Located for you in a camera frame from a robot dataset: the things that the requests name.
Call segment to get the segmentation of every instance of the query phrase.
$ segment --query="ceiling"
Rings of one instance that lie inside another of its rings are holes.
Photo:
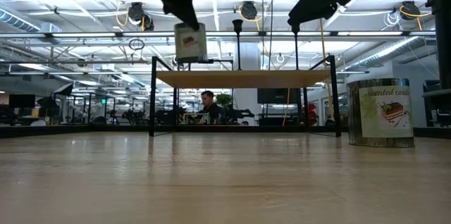
[[[194,0],[193,4],[199,21],[206,25],[207,31],[231,31],[233,30],[232,20],[241,18],[238,9],[243,1],[253,1],[259,12],[257,18],[261,18],[259,21],[246,21],[243,25],[244,31],[288,31],[290,30],[287,24],[288,12],[299,0]],[[414,1],[422,13],[430,11],[424,7],[426,0],[355,0],[348,4],[347,8],[344,8],[337,17],[324,20],[325,30],[415,30],[418,28],[415,20],[389,19],[392,23],[388,22],[389,12],[394,8],[399,8],[403,1]],[[163,14],[160,0],[0,0],[0,9],[19,15],[22,19],[36,25],[52,23],[62,32],[140,31],[138,26],[130,23],[126,26],[120,24],[125,22],[126,8],[132,2],[144,4],[143,9],[153,18],[155,31],[173,31],[174,25],[179,23],[179,20],[172,15]],[[422,20],[424,24],[433,24],[431,15],[423,17]],[[319,21],[313,20],[304,23],[301,29],[301,31],[318,31]],[[20,32],[20,30],[0,22],[0,32]],[[3,47],[14,44],[31,51],[34,56],[28,56],[30,59],[49,59],[51,50],[54,54],[61,54],[59,59],[65,61],[84,58],[94,61],[109,61],[108,64],[112,64],[112,61],[131,59],[132,54],[135,59],[141,58],[144,60],[149,60],[152,56],[160,56],[168,64],[171,64],[171,60],[175,56],[172,37],[145,39],[146,47],[135,53],[128,47],[128,39],[64,39],[59,44],[43,44],[37,39],[4,39],[0,41],[4,42]],[[265,38],[264,42],[260,39],[250,42],[259,43],[262,69],[267,69],[270,66],[267,59],[269,54],[267,50],[270,46],[272,53],[271,67],[279,70],[295,68],[295,60],[293,59],[295,47],[290,39],[273,40],[271,44],[269,38]],[[363,42],[356,38],[349,38],[338,41],[326,40],[325,48],[326,53],[338,55],[342,58],[341,63],[344,63],[355,59],[378,44],[381,44],[379,40],[364,40]],[[210,58],[233,59],[235,40],[220,37],[209,38],[207,50]],[[320,60],[322,54],[321,42],[299,42],[299,64],[301,68],[308,68],[311,64]],[[17,55],[11,52],[3,59],[18,60]],[[150,71],[150,68],[148,64],[117,64],[114,66],[114,70],[125,72]],[[70,71],[98,70],[98,68],[80,68],[74,65],[66,65],[62,69]],[[193,65],[192,69],[227,70],[220,63]],[[145,83],[149,81],[149,75],[135,76],[135,79]]]

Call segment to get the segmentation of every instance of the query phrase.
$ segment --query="man sitting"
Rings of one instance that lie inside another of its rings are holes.
[[[214,94],[212,91],[205,91],[201,93],[202,104],[204,109],[202,113],[208,113],[210,117],[210,124],[225,124],[226,113],[223,108],[213,102]]]

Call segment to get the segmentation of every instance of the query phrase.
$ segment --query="label on box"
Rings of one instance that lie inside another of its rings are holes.
[[[413,137],[410,88],[406,86],[359,89],[363,137]]]

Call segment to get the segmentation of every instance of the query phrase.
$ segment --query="black metal table frame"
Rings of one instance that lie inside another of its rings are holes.
[[[339,111],[339,106],[338,106],[338,86],[337,86],[337,75],[336,75],[336,67],[335,67],[335,57],[334,56],[327,56],[326,58],[322,59],[321,61],[319,61],[317,64],[315,64],[314,66],[312,66],[310,68],[310,70],[315,70],[316,68],[318,68],[320,65],[322,65],[325,62],[329,62],[328,67],[330,70],[330,83],[332,85],[332,104],[333,104],[333,114],[334,114],[334,119],[335,119],[335,136],[336,137],[340,137],[341,136],[341,132],[342,132],[342,128],[341,128],[341,119],[340,119],[340,111]],[[169,71],[173,71],[173,69],[168,66],[164,61],[162,61],[160,58],[158,58],[157,56],[153,56],[152,57],[152,71],[151,71],[151,91],[150,91],[150,111],[149,111],[149,136],[150,137],[154,137],[156,136],[154,133],[157,131],[156,130],[156,126],[155,126],[155,107],[156,107],[156,74],[157,74],[157,63],[160,63],[164,68],[168,69]],[[308,96],[307,96],[307,88],[304,88],[304,129],[306,132],[309,131],[309,105],[308,105]],[[177,111],[178,110],[178,89],[174,88],[173,91],[173,110]],[[189,125],[183,125],[180,126],[177,123],[177,114],[174,114],[174,118],[173,118],[173,124],[172,126],[170,126],[170,129],[173,132],[177,132],[180,130],[183,131],[193,131],[193,132],[201,132],[202,130],[200,130],[202,128],[202,126],[189,126]],[[234,132],[236,131],[236,127],[233,126],[229,126],[228,130],[230,130],[230,132]]]

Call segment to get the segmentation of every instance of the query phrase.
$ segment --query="wooden floor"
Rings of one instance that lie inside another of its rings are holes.
[[[89,133],[0,140],[0,223],[451,223],[451,141]]]

